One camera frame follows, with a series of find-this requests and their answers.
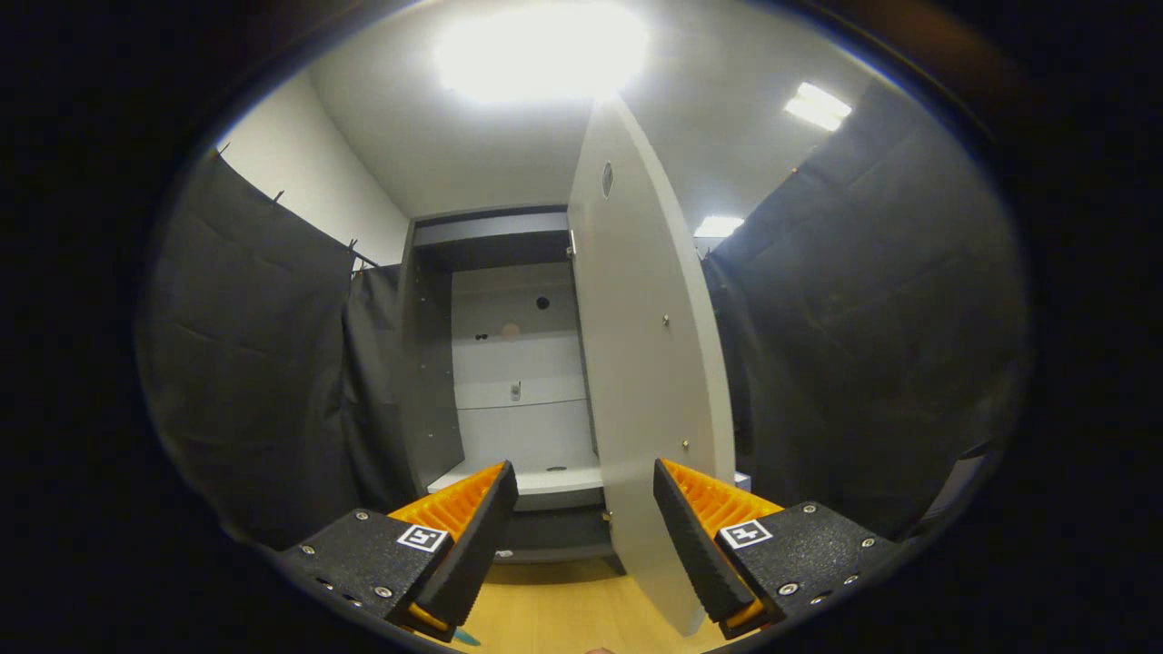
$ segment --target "black fabric backdrop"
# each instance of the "black fabric backdrop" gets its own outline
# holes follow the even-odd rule
[[[138,367],[171,458],[276,549],[357,504],[340,417],[354,255],[208,154],[157,239]]]
[[[391,512],[413,497],[399,379],[400,266],[359,271],[343,310],[343,431],[364,506]]]
[[[987,180],[898,92],[866,92],[705,268],[743,355],[755,492],[900,536],[1008,432],[1020,253]]]

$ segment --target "wooden floor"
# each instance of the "wooden floor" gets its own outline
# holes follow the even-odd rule
[[[449,647],[477,654],[687,654],[726,642],[705,620],[682,638],[629,576],[601,560],[536,566],[493,566],[464,631],[480,641]]]

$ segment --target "small label on door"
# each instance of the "small label on door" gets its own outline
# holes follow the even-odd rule
[[[732,549],[741,549],[749,545],[763,542],[771,538],[771,533],[763,528],[758,520],[750,520],[740,525],[723,527],[719,529],[723,540],[730,545]]]
[[[440,547],[440,543],[444,541],[444,536],[447,535],[448,532],[441,529],[429,529],[420,525],[412,525],[395,542],[423,552],[436,552],[436,548]]]

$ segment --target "open cabinet door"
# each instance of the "open cabinet door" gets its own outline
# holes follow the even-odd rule
[[[666,621],[692,635],[705,613],[655,505],[654,461],[670,458],[730,483],[730,399],[711,297],[678,199],[616,95],[594,102],[569,226],[614,550]]]

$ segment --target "fluorescent light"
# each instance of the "fluorescent light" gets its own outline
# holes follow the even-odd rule
[[[814,86],[806,81],[800,84],[800,87],[795,91],[795,93],[808,102],[820,107],[821,111],[828,112],[833,115],[844,118],[852,113],[852,108],[841,102],[839,98],[823,91],[819,86]]]
[[[695,239],[726,239],[732,232],[743,225],[742,218],[728,218],[723,215],[708,215],[702,219],[702,225],[694,230]]]
[[[509,9],[455,26],[436,48],[447,88],[483,101],[606,95],[642,67],[647,31],[612,5]]]
[[[787,102],[784,111],[828,131],[835,131],[844,116],[852,113],[852,108],[835,95],[806,81],[799,85],[795,97]]]
[[[840,121],[842,120],[840,116],[835,114],[829,114],[827,112],[820,111],[819,107],[809,104],[807,100],[800,97],[792,98],[791,101],[787,102],[787,106],[784,107],[784,109],[787,113],[798,115],[799,118],[811,123],[818,125],[827,129],[828,131],[835,131],[836,128],[840,127]]]

